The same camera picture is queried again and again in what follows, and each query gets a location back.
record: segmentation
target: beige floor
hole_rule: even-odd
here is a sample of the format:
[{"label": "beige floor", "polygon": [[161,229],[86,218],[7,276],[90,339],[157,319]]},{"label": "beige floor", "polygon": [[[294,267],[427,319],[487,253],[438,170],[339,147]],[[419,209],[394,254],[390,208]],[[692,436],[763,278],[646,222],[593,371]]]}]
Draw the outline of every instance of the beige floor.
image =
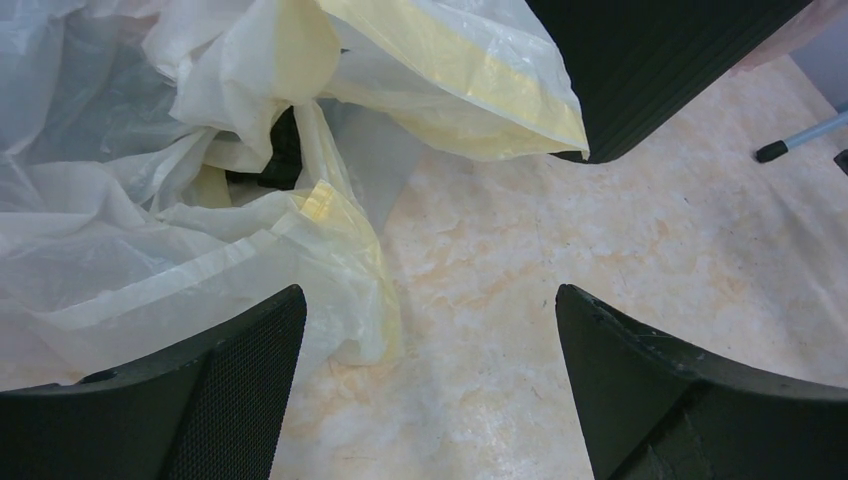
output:
[{"label": "beige floor", "polygon": [[732,359],[848,386],[839,148],[750,159],[833,113],[781,59],[720,79],[609,165],[430,154],[383,236],[408,354],[328,365],[293,392],[273,477],[590,478],[561,283]]}]

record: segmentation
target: floor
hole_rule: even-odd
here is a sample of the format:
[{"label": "floor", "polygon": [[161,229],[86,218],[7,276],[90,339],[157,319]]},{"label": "floor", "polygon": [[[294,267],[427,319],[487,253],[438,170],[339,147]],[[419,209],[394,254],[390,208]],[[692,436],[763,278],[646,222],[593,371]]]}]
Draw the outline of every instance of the floor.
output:
[{"label": "floor", "polygon": [[429,152],[383,234],[407,354],[328,364],[294,391],[272,478],[591,478],[554,320],[563,283],[848,387],[842,140],[750,157],[833,113],[783,58],[723,77],[612,164]]}]

